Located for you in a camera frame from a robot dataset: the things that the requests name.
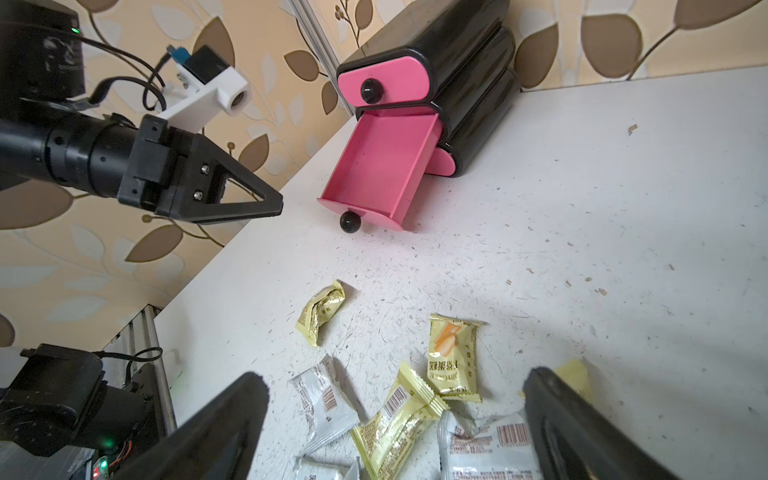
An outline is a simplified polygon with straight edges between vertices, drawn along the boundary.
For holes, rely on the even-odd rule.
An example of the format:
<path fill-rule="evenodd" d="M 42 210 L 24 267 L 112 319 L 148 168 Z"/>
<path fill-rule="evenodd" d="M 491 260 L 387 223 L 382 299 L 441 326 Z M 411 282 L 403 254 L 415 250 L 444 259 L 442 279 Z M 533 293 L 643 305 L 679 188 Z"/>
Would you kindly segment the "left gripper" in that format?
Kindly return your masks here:
<path fill-rule="evenodd" d="M 197 224 L 274 217 L 283 210 L 279 191 L 210 139 L 153 115 L 144 116 L 136 131 L 117 200 Z"/>

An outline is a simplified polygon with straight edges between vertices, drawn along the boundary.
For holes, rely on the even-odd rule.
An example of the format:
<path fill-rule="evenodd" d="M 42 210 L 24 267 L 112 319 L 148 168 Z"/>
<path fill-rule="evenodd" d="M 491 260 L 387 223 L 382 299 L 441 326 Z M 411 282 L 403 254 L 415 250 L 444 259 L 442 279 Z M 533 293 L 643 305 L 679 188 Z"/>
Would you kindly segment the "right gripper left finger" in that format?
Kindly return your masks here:
<path fill-rule="evenodd" d="M 121 468 L 118 479 L 245 479 L 269 405 L 263 378 L 246 372 L 169 437 Z"/>

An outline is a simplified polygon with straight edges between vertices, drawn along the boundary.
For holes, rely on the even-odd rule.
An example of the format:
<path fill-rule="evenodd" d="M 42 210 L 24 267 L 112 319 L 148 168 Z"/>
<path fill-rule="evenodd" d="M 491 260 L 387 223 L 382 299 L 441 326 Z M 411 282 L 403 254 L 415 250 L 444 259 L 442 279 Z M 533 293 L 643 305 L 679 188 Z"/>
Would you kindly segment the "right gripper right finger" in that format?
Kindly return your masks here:
<path fill-rule="evenodd" d="M 545 479 L 676 477 L 551 369 L 532 369 L 523 392 L 532 445 Z"/>

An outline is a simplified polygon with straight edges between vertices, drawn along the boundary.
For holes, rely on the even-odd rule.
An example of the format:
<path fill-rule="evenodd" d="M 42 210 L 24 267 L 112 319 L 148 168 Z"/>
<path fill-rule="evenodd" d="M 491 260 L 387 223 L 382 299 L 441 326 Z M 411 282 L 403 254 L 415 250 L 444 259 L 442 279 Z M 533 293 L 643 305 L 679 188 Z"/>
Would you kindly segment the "yellow cookie packet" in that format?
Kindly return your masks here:
<path fill-rule="evenodd" d="M 554 373 L 585 401 L 592 404 L 594 393 L 589 371 L 581 359 L 572 359 L 556 368 Z"/>
<path fill-rule="evenodd" d="M 430 385 L 402 362 L 382 408 L 368 423 L 351 430 L 369 477 L 397 478 L 415 443 L 448 409 Z"/>
<path fill-rule="evenodd" d="M 445 400 L 481 403 L 477 373 L 477 330 L 484 322 L 430 315 L 427 377 Z"/>
<path fill-rule="evenodd" d="M 296 329 L 313 348 L 319 347 L 319 333 L 346 301 L 346 291 L 339 280 L 315 294 L 303 308 Z"/>

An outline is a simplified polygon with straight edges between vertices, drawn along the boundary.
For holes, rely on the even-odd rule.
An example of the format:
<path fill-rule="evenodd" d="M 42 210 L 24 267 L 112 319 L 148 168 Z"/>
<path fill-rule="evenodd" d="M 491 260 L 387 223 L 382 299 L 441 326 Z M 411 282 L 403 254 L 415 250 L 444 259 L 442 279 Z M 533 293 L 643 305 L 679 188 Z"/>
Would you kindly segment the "pink drawer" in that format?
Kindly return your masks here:
<path fill-rule="evenodd" d="M 442 130 L 424 108 L 362 113 L 319 203 L 345 233 L 365 223 L 401 231 Z"/>
<path fill-rule="evenodd" d="M 411 56 L 341 73 L 338 85 L 345 100 L 357 108 L 416 102 L 431 90 L 426 68 Z"/>
<path fill-rule="evenodd" d="M 456 173 L 456 163 L 453 156 L 446 150 L 437 147 L 427 164 L 425 173 L 440 177 L 453 176 Z"/>

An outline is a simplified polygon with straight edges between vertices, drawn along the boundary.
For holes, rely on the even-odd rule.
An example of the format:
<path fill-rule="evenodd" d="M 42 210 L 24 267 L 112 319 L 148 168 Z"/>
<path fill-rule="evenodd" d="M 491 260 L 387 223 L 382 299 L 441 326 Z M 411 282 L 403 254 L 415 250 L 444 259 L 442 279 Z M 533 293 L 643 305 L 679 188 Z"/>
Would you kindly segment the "pink bottom drawer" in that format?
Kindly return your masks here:
<path fill-rule="evenodd" d="M 437 147 L 427 164 L 425 173 L 440 177 L 453 176 L 456 173 L 456 163 L 453 156 L 446 150 Z"/>

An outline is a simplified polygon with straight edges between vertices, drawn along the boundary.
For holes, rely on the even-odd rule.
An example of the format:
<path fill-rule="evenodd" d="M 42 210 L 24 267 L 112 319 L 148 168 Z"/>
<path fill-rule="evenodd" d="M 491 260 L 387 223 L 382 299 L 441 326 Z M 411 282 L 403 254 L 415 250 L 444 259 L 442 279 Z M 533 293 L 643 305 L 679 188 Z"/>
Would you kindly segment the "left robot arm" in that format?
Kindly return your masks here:
<path fill-rule="evenodd" d="M 152 67 L 141 84 L 159 111 L 139 123 L 89 115 L 113 79 L 85 87 L 77 13 L 55 1 L 1 5 L 1 187 L 30 180 L 113 198 L 171 221 L 218 224 L 274 217 L 282 195 L 203 134 L 217 114 L 247 105 L 248 82 L 209 47 L 169 47 L 189 96 L 169 105 Z M 125 383 L 107 383 L 107 353 L 43 344 L 1 392 L 1 437 L 50 457 L 73 446 L 114 460 L 136 457 L 175 427 L 148 348 L 125 356 Z"/>

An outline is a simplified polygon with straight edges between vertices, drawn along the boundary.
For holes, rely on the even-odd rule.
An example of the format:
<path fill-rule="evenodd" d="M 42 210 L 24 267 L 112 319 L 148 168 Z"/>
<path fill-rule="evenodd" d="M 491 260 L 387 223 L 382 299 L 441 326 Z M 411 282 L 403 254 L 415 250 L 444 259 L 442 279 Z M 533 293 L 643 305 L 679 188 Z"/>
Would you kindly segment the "pink top drawer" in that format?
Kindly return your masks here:
<path fill-rule="evenodd" d="M 338 85 L 345 100 L 357 108 L 416 102 L 431 90 L 426 68 L 411 56 L 341 73 Z"/>

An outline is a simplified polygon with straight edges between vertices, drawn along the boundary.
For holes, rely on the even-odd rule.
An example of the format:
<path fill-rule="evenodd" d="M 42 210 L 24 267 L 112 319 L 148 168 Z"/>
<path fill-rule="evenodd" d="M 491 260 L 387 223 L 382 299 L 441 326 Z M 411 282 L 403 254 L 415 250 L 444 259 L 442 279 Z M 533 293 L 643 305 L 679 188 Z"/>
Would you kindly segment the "black drawer cabinet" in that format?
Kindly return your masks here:
<path fill-rule="evenodd" d="M 341 73 L 402 56 L 420 61 L 431 80 L 424 100 L 353 107 L 358 116 L 407 108 L 438 114 L 443 130 L 437 147 L 453 156 L 451 177 L 459 176 L 519 91 L 509 66 L 515 38 L 503 24 L 508 10 L 506 1 L 414 1 L 337 67 L 337 82 Z"/>

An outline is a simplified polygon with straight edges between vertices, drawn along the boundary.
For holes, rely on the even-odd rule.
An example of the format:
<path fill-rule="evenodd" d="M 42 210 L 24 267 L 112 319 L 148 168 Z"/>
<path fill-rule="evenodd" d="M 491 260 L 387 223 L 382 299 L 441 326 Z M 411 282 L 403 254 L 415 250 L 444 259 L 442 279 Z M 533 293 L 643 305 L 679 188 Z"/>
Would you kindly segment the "white cookie packet right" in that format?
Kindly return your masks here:
<path fill-rule="evenodd" d="M 526 414 L 479 420 L 450 411 L 437 426 L 443 479 L 541 479 Z"/>

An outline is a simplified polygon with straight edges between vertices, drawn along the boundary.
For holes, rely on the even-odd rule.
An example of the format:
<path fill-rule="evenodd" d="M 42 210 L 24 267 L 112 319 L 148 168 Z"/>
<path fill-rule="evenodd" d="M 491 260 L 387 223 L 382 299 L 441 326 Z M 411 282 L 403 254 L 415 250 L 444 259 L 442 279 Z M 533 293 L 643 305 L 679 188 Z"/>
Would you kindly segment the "white cookie packet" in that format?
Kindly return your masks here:
<path fill-rule="evenodd" d="M 335 442 L 360 423 L 358 411 L 338 382 L 330 355 L 292 378 L 290 384 L 299 394 L 309 428 L 303 455 Z"/>
<path fill-rule="evenodd" d="M 526 414 L 479 420 L 450 411 L 437 426 L 443 479 L 541 479 Z"/>
<path fill-rule="evenodd" d="M 294 480 L 359 480 L 360 470 L 357 464 L 342 465 L 318 462 L 307 457 L 294 459 L 291 479 Z"/>

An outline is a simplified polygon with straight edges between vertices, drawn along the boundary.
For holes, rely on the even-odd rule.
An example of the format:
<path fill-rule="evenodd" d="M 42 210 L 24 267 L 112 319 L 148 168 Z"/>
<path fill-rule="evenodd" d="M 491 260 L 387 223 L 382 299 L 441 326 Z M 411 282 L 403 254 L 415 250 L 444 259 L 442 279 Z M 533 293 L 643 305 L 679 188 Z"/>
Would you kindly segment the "white cookie packet lower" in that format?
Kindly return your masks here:
<path fill-rule="evenodd" d="M 342 465 L 318 462 L 307 457 L 294 459 L 291 479 L 294 480 L 359 480 L 360 470 L 357 464 Z"/>

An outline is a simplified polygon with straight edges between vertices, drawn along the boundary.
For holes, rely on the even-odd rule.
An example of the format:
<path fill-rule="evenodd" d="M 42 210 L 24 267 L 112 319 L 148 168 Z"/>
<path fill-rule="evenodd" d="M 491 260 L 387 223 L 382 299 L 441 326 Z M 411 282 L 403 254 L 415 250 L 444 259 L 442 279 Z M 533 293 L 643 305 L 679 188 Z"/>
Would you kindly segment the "white cookie packet centre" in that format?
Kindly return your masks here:
<path fill-rule="evenodd" d="M 303 455 L 335 442 L 360 423 L 358 411 L 338 382 L 330 355 L 292 378 L 290 384 L 299 394 L 309 428 Z"/>

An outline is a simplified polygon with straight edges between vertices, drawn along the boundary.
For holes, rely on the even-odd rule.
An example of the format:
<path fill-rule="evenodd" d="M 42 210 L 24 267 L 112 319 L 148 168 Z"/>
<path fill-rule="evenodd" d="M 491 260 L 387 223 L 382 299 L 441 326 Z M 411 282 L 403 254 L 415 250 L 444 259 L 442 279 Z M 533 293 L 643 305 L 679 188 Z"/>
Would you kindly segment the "yellow cookie packet top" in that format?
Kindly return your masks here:
<path fill-rule="evenodd" d="M 427 377 L 445 400 L 481 403 L 477 373 L 477 330 L 484 322 L 430 315 Z"/>

